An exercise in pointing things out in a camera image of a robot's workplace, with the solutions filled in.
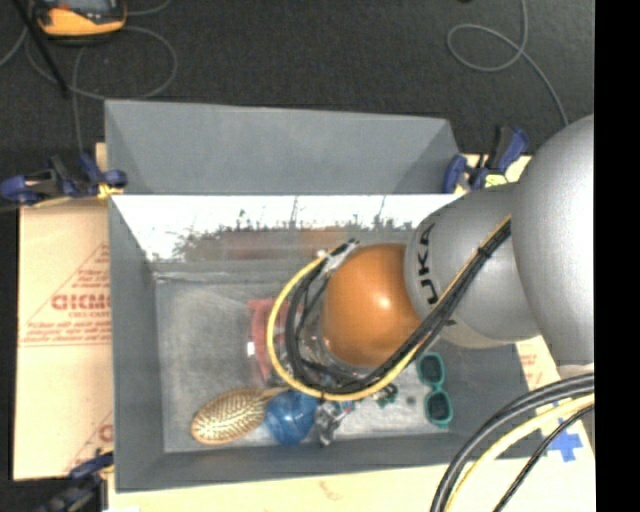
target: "teal sunglasses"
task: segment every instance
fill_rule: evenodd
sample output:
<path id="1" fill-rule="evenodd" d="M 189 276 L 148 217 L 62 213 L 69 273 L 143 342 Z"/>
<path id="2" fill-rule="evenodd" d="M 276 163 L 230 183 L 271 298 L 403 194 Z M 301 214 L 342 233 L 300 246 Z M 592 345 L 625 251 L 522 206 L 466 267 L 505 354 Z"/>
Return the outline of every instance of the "teal sunglasses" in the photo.
<path id="1" fill-rule="evenodd" d="M 424 397 L 425 417 L 437 427 L 447 428 L 453 419 L 453 405 L 443 389 L 445 369 L 442 357 L 435 352 L 425 352 L 417 359 L 416 368 L 420 382 L 431 388 Z"/>

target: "black cable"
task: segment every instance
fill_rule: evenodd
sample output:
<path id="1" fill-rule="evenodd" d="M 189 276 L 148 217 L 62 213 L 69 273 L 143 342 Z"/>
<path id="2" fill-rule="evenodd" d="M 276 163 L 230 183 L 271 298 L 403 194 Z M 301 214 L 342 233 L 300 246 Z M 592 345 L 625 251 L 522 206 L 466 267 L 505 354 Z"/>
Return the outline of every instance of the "black cable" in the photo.
<path id="1" fill-rule="evenodd" d="M 590 373 L 545 386 L 503 407 L 478 429 L 453 458 L 436 490 L 430 511 L 442 512 L 445 509 L 455 483 L 465 464 L 472 458 L 473 451 L 498 428 L 507 423 L 513 424 L 518 417 L 535 411 L 539 407 L 565 398 L 576 398 L 593 393 L 594 388 L 595 377 Z"/>
<path id="2" fill-rule="evenodd" d="M 58 66 L 53 60 L 53 57 L 51 57 L 49 50 L 43 43 L 41 34 L 38 32 L 38 29 L 34 25 L 31 18 L 29 18 L 29 13 L 27 12 L 25 6 L 22 5 L 20 0 L 13 0 L 13 4 L 15 5 L 18 13 L 20 14 L 20 17 L 22 18 L 22 21 L 24 22 L 25 27 L 28 29 L 29 33 L 31 34 L 31 39 L 33 39 L 33 41 L 36 43 L 36 46 L 38 47 L 38 51 L 40 52 L 40 55 L 47 63 L 47 66 L 49 66 L 49 70 L 53 75 L 54 81 L 58 84 L 58 87 L 60 87 L 60 92 L 62 93 L 62 96 L 65 99 L 68 98 L 69 86 L 67 85 L 67 82 L 60 74 L 60 70 L 58 69 Z"/>
<path id="3" fill-rule="evenodd" d="M 522 485 L 522 483 L 524 482 L 524 479 L 531 472 L 531 470 L 536 465 L 536 463 L 540 460 L 540 458 L 542 457 L 544 452 L 547 450 L 549 445 L 551 443 L 553 443 L 553 441 L 562 432 L 564 432 L 567 428 L 569 428 L 576 421 L 578 421 L 580 418 L 582 418 L 582 416 L 584 416 L 588 412 L 592 411 L 594 409 L 594 407 L 595 407 L 595 405 L 589 405 L 589 406 L 585 407 L 584 409 L 576 412 L 569 419 L 564 420 L 558 426 L 558 428 L 556 428 L 551 434 L 549 434 L 549 436 L 547 436 L 547 438 L 540 444 L 540 446 L 538 446 L 538 448 L 536 448 L 536 451 L 533 452 L 533 454 L 531 455 L 531 458 L 527 461 L 525 466 L 522 468 L 522 471 L 520 471 L 518 476 L 515 478 L 515 480 L 513 481 L 511 486 L 509 487 L 509 489 L 507 489 L 507 491 L 504 493 L 504 496 L 502 496 L 502 498 L 500 499 L 500 501 L 498 502 L 496 507 L 493 509 L 493 512 L 500 512 L 502 509 L 504 509 L 504 507 L 507 505 L 509 500 L 513 497 L 513 495 L 516 493 L 518 488 Z"/>
<path id="4" fill-rule="evenodd" d="M 483 243 L 476 254 L 465 267 L 464 271 L 457 277 L 455 283 L 442 298 L 436 307 L 429 313 L 429 315 L 422 321 L 418 328 L 409 336 L 409 338 L 380 366 L 378 366 L 371 373 L 365 377 L 354 379 L 351 382 L 342 385 L 325 385 L 319 384 L 313 381 L 313 378 L 305 370 L 304 365 L 301 362 L 299 356 L 300 344 L 298 335 L 292 335 L 295 324 L 295 312 L 300 305 L 305 289 L 308 288 L 315 277 L 320 273 L 314 269 L 309 275 L 305 276 L 305 279 L 296 288 L 292 299 L 290 301 L 289 312 L 287 315 L 287 322 L 285 324 L 285 340 L 287 344 L 287 353 L 294 370 L 294 376 L 296 378 L 304 378 L 305 384 L 325 393 L 335 394 L 347 394 L 362 391 L 373 383 L 378 381 L 387 375 L 395 366 L 397 361 L 404 358 L 404 356 L 414 349 L 417 345 L 420 348 L 416 351 L 414 357 L 420 355 L 424 350 L 432 347 L 437 339 L 437 335 L 446 326 L 447 321 L 453 314 L 453 311 L 458 306 L 460 300 L 467 291 L 469 285 L 478 274 L 484 263 L 491 255 L 500 247 L 500 245 L 511 235 L 511 222 L 507 221 L 494 233 L 494 235 L 485 243 Z M 300 325 L 296 330 L 300 332 L 303 319 L 300 321 Z"/>
<path id="5" fill-rule="evenodd" d="M 24 43 L 24 40 L 27 38 L 28 34 L 29 29 L 27 27 L 23 28 L 22 32 L 20 32 L 20 36 L 13 44 L 11 49 L 3 57 L 0 57 L 0 67 L 7 64 L 15 56 L 15 54 L 18 53 L 18 50 L 22 47 L 22 44 Z"/>
<path id="6" fill-rule="evenodd" d="M 147 92 L 143 92 L 140 94 L 136 94 L 134 96 L 132 96 L 132 98 L 151 98 L 154 96 L 158 96 L 159 94 L 163 93 L 175 80 L 175 77 L 177 76 L 178 73 L 178 55 L 176 53 L 175 48 L 171 45 L 171 43 L 169 43 L 169 41 L 167 41 L 163 36 L 161 36 L 160 34 L 157 34 L 156 32 L 149 30 L 147 28 L 143 28 L 143 27 L 138 27 L 138 26 L 125 26 L 122 27 L 120 29 L 120 33 L 124 34 L 124 33 L 139 33 L 139 34 L 145 34 L 148 35 L 150 37 L 152 37 L 153 39 L 157 40 L 159 43 L 161 43 L 168 51 L 170 57 L 171 57 L 171 70 L 169 71 L 169 76 L 168 78 L 158 87 L 156 87 L 155 89 L 151 90 L 151 91 L 147 91 Z M 42 76 L 45 80 L 48 80 L 49 82 L 55 83 L 55 78 L 51 75 L 49 75 L 47 73 L 46 70 L 44 70 L 35 60 L 35 58 L 31 55 L 31 51 L 30 51 L 30 45 L 27 43 L 25 45 L 25 54 L 27 56 L 27 59 L 29 60 L 29 64 L 31 65 L 31 67 L 33 68 L 33 70 L 35 72 L 37 72 L 40 76 Z M 109 97 L 103 94 L 98 94 L 89 90 L 85 90 L 85 89 L 81 89 L 79 87 L 73 87 L 73 86 L 69 86 L 68 87 L 69 90 L 75 94 L 79 94 L 80 96 L 84 96 L 87 98 L 91 98 L 97 101 L 105 101 L 106 99 L 108 99 Z"/>
<path id="7" fill-rule="evenodd" d="M 504 36 L 503 34 L 501 34 L 500 32 L 492 28 L 485 27 L 483 25 L 477 25 L 475 23 L 463 23 L 461 25 L 457 25 L 453 27 L 447 33 L 447 49 L 449 50 L 451 55 L 463 66 L 466 66 L 470 69 L 473 69 L 475 71 L 479 71 L 482 73 L 495 73 L 498 71 L 503 71 L 507 68 L 510 68 L 512 65 L 514 65 L 518 60 L 520 60 L 520 58 L 525 59 L 525 61 L 533 68 L 533 70 L 540 77 L 540 79 L 542 79 L 542 82 L 544 83 L 545 87 L 549 91 L 549 94 L 551 94 L 551 98 L 553 99 L 553 102 L 558 108 L 558 112 L 560 113 L 560 117 L 562 118 L 562 123 L 565 126 L 567 126 L 569 124 L 569 121 L 567 120 L 567 114 L 564 110 L 564 106 L 562 105 L 562 102 L 560 101 L 560 98 L 558 97 L 558 94 L 556 93 L 555 89 L 551 85 L 551 81 L 547 78 L 547 75 L 544 74 L 544 72 L 542 71 L 542 69 L 540 69 L 540 67 L 536 64 L 536 62 L 529 56 L 529 54 L 525 52 L 525 47 L 527 45 L 527 41 L 529 37 L 528 36 L 529 15 L 527 14 L 527 6 L 525 5 L 525 0 L 520 0 L 520 5 L 522 7 L 522 38 L 520 43 L 518 44 L 514 43 L 513 41 L 511 41 L 511 39 L 507 38 L 506 36 Z M 516 53 L 508 61 L 498 66 L 489 67 L 489 66 L 480 66 L 480 65 L 474 64 L 466 60 L 464 57 L 462 57 L 462 55 L 460 55 L 453 47 L 453 35 L 460 30 L 471 30 L 471 31 L 482 32 L 482 33 L 491 35 L 496 39 L 498 39 L 499 41 L 505 43 L 507 46 L 514 49 Z"/>
<path id="8" fill-rule="evenodd" d="M 322 373 L 323 375 L 333 377 L 337 381 L 343 380 L 345 382 L 351 382 L 354 377 L 353 374 L 351 372 L 348 372 L 347 370 L 340 370 L 339 368 L 329 368 L 320 363 L 309 361 L 307 359 L 302 359 L 302 364 L 311 368 L 312 370 Z"/>
<path id="9" fill-rule="evenodd" d="M 160 11 L 164 11 L 170 3 L 171 0 L 165 0 L 161 4 L 157 5 L 156 7 L 151 7 L 150 9 L 145 9 L 143 11 L 129 11 L 127 12 L 127 16 L 148 16 L 150 14 L 157 14 Z"/>

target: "clamp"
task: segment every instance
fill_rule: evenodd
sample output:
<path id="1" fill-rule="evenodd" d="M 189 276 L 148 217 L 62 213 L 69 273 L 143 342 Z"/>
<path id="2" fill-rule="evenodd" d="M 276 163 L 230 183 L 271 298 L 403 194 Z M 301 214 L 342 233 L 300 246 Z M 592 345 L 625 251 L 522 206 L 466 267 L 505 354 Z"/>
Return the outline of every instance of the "clamp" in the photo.
<path id="1" fill-rule="evenodd" d="M 98 454 L 93 459 L 74 468 L 69 478 L 74 485 L 56 494 L 46 504 L 40 505 L 34 512 L 77 512 L 96 497 L 101 501 L 100 509 L 106 506 L 106 480 L 100 472 L 114 463 L 113 452 Z"/>
<path id="2" fill-rule="evenodd" d="M 456 154 L 444 173 L 442 192 L 453 194 L 458 186 L 465 192 L 484 188 L 489 175 L 504 176 L 509 166 L 518 160 L 529 146 L 529 138 L 520 128 L 503 126 L 498 143 L 481 167 L 470 167 L 467 159 Z"/>
<path id="3" fill-rule="evenodd" d="M 18 206 L 33 206 L 58 198 L 98 197 L 105 191 L 122 191 L 127 175 L 112 169 L 102 172 L 91 156 L 80 155 L 81 173 L 73 175 L 58 155 L 49 157 L 42 171 L 18 174 L 0 183 L 0 194 Z"/>

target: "gold hairbrush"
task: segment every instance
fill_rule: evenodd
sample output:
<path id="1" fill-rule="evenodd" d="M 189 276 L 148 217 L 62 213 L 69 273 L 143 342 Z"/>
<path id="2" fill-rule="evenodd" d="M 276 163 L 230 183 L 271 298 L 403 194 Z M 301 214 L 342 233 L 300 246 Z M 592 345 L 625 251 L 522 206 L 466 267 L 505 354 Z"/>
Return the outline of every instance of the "gold hairbrush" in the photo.
<path id="1" fill-rule="evenodd" d="M 206 445 L 240 439 L 260 426 L 269 400 L 286 389 L 248 388 L 222 393 L 196 413 L 191 421 L 191 435 Z"/>

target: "gray carpet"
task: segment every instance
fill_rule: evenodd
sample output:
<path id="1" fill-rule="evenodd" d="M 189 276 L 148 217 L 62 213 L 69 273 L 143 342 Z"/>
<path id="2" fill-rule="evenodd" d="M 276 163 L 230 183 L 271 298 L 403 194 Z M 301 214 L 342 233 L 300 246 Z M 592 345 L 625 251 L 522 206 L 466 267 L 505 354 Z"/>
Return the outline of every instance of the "gray carpet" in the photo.
<path id="1" fill-rule="evenodd" d="M 160 0 L 129 0 L 130 10 Z M 132 17 L 175 49 L 178 72 L 160 97 L 172 101 L 407 113 L 450 120 L 461 150 L 488 151 L 495 130 L 518 125 L 535 151 L 563 126 L 551 94 L 527 60 L 555 88 L 569 122 L 594 111 L 595 0 L 527 3 L 526 56 L 498 73 L 462 66 L 446 47 L 460 23 L 486 25 L 520 41 L 516 0 L 180 0 L 161 13 Z M 11 2 L 0 15 L 0 61 L 22 31 Z M 514 50 L 479 33 L 458 33 L 466 58 L 496 66 Z M 78 49 L 49 43 L 72 82 Z M 41 59 L 31 48 L 36 62 Z M 164 82 L 167 49 L 127 31 L 88 48 L 77 85 L 98 95 L 129 97 Z M 104 136 L 102 104 L 78 98 L 82 145 Z M 75 158 L 70 100 L 29 64 L 23 45 L 0 67 L 0 179 L 37 170 L 52 153 Z M 0 510 L 29 511 L 64 482 L 10 483 L 11 404 L 15 377 L 15 216 L 0 216 Z"/>

